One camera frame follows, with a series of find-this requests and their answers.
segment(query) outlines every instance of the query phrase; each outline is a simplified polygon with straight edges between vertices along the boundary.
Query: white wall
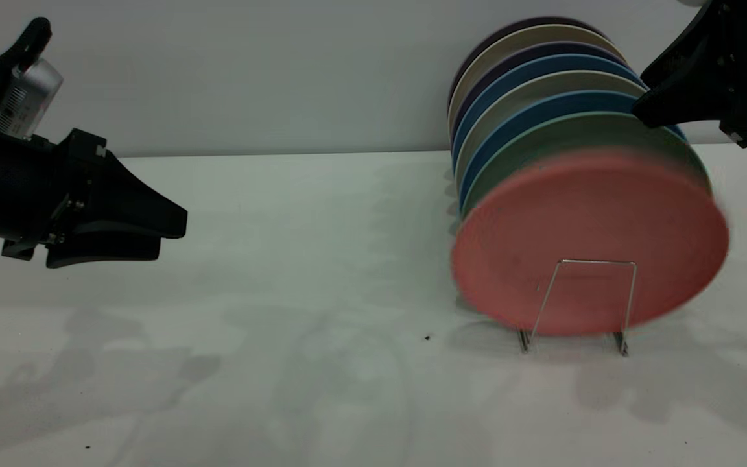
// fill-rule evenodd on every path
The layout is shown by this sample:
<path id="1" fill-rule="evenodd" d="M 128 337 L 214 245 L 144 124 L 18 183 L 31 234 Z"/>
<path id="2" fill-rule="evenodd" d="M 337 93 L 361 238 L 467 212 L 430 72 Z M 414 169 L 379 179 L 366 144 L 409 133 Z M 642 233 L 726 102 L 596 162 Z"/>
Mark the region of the white wall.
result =
<path id="1" fill-rule="evenodd" d="M 445 93 L 492 30 L 539 15 L 602 29 L 637 71 L 693 0 L 0 0 L 0 51 L 51 19 L 66 83 L 40 134 L 118 154 L 443 149 Z M 725 141 L 711 122 L 695 142 Z"/>

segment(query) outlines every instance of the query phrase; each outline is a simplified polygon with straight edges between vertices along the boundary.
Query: blue plate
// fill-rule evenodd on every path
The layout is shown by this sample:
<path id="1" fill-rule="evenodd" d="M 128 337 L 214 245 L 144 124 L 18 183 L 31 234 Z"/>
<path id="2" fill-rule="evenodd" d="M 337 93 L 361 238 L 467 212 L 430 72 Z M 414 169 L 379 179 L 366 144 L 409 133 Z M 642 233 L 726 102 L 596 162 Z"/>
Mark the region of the blue plate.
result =
<path id="1" fill-rule="evenodd" d="M 489 88 L 493 82 L 508 71 L 512 71 L 525 63 L 536 61 L 539 58 L 568 54 L 597 56 L 629 68 L 626 63 L 622 62 L 622 60 L 614 53 L 611 53 L 611 51 L 598 47 L 598 45 L 590 45 L 584 42 L 545 42 L 543 44 L 537 44 L 533 45 L 533 47 L 525 48 L 522 51 L 516 51 L 516 53 L 507 56 L 503 62 L 498 63 L 497 66 L 492 68 L 492 70 L 487 71 L 486 74 L 478 80 L 477 84 L 469 90 L 468 94 L 466 94 L 466 98 L 463 99 L 463 103 L 460 104 L 460 108 L 456 111 L 457 115 L 455 115 L 451 128 L 448 129 L 449 134 L 452 136 L 454 135 L 460 121 L 463 120 L 463 115 L 466 114 L 466 110 L 468 110 L 469 107 L 471 107 L 471 104 L 477 100 L 480 93 L 486 91 L 486 88 Z"/>
<path id="2" fill-rule="evenodd" d="M 451 168 L 454 169 L 457 167 L 457 156 L 460 154 L 460 148 L 462 148 L 463 141 L 469 134 L 471 127 L 483 115 L 483 112 L 503 97 L 504 94 L 538 77 L 570 70 L 603 71 L 631 80 L 637 85 L 646 88 L 635 73 L 626 66 L 597 56 L 581 54 L 554 55 L 525 63 L 512 71 L 506 72 L 506 74 L 492 83 L 489 88 L 481 92 L 479 97 L 471 104 L 469 110 L 463 115 L 462 121 L 459 127 L 457 127 L 454 140 L 451 143 Z"/>
<path id="3" fill-rule="evenodd" d="M 480 148 L 477 149 L 468 168 L 463 176 L 463 183 L 460 186 L 459 207 L 463 208 L 466 201 L 466 195 L 471 189 L 477 174 L 486 165 L 489 159 L 494 156 L 495 152 L 503 148 L 506 143 L 512 141 L 516 136 L 521 135 L 528 129 L 558 118 L 564 115 L 578 114 L 581 112 L 621 112 L 630 114 L 632 106 L 635 103 L 635 97 L 613 91 L 578 91 L 568 92 L 566 94 L 555 95 L 536 104 L 532 104 L 511 116 L 503 122 L 488 137 Z M 676 125 L 668 126 L 671 131 L 685 139 L 685 135 Z"/>

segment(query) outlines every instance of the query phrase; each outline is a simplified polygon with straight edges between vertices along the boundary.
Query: black cable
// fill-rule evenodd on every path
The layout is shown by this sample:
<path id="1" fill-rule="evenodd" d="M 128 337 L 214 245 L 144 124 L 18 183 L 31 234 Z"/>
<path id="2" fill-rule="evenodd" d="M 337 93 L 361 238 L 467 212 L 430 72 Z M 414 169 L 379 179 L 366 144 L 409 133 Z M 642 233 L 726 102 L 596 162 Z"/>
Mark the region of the black cable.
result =
<path id="1" fill-rule="evenodd" d="M 39 58 L 50 39 L 51 22 L 47 18 L 34 18 L 16 43 L 0 55 L 0 71 L 17 65 L 27 68 Z"/>

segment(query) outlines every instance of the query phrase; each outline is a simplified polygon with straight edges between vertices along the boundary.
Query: white table surface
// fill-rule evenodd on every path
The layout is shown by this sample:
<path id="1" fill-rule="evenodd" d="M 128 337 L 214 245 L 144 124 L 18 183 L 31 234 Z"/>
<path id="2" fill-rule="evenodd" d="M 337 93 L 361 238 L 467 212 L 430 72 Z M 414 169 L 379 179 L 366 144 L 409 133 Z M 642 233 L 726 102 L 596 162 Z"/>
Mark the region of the white table surface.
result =
<path id="1" fill-rule="evenodd" d="M 446 153 L 124 160 L 187 236 L 0 257 L 0 466 L 747 466 L 747 151 L 697 151 L 728 261 L 626 359 L 457 298 Z"/>

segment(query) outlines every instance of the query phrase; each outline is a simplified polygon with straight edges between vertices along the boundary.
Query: stack of plates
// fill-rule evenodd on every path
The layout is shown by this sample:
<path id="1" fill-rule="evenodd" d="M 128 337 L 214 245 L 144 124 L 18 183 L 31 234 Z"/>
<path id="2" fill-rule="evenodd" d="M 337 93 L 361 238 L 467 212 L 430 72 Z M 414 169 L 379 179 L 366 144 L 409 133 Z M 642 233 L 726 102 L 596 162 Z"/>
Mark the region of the stack of plates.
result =
<path id="1" fill-rule="evenodd" d="M 462 219 L 453 269 L 475 308 L 533 328 L 561 259 L 637 263 L 632 324 L 715 277 L 726 219 L 681 130 L 632 115 L 645 92 L 610 39 L 567 18 L 510 25 L 469 54 L 448 127 Z M 565 269 L 539 332 L 621 330 L 632 270 Z"/>

